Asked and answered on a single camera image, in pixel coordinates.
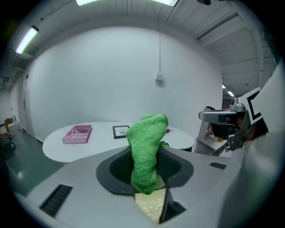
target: ceiling light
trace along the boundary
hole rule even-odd
[[[90,2],[95,2],[95,1],[98,1],[98,0],[76,0],[76,3],[77,5],[85,5],[87,3],[90,3]]]
[[[231,95],[232,97],[234,97],[235,95],[232,94],[231,91],[228,91],[228,94]]]
[[[155,2],[160,2],[169,6],[175,6],[178,0],[153,0]]]
[[[22,54],[26,46],[29,44],[29,42],[33,39],[33,37],[37,34],[39,29],[36,26],[32,26],[30,30],[26,33],[24,38],[22,39],[21,43],[19,44],[16,52],[19,54]]]

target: floor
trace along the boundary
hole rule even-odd
[[[46,157],[42,144],[25,131],[19,131],[13,142],[16,145],[15,154],[6,162],[14,191],[26,196],[41,181],[63,167],[62,163]]]

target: green object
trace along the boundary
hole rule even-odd
[[[146,195],[153,193],[159,184],[156,153],[160,146],[160,140],[166,134],[167,126],[166,115],[146,115],[135,123],[126,134],[132,147],[134,161],[131,184]]]
[[[161,141],[160,144],[159,144],[159,147],[163,147],[163,146],[169,147],[169,144],[166,143],[165,141]]]

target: black slot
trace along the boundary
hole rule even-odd
[[[71,192],[72,187],[60,184],[40,206],[48,215],[54,217]]]
[[[164,197],[164,205],[162,214],[159,218],[159,223],[164,223],[182,212],[186,211],[186,209],[180,204],[173,200],[172,195],[170,193],[169,188],[166,188],[166,193]]]
[[[218,169],[225,169],[227,167],[227,165],[221,164],[221,163],[217,163],[217,162],[211,163],[210,166],[213,166],[213,167],[218,168]]]

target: black frame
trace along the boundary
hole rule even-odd
[[[125,136],[125,135],[116,136],[115,127],[124,127],[124,126],[113,126],[114,139],[118,139],[118,138],[126,138],[126,136]]]

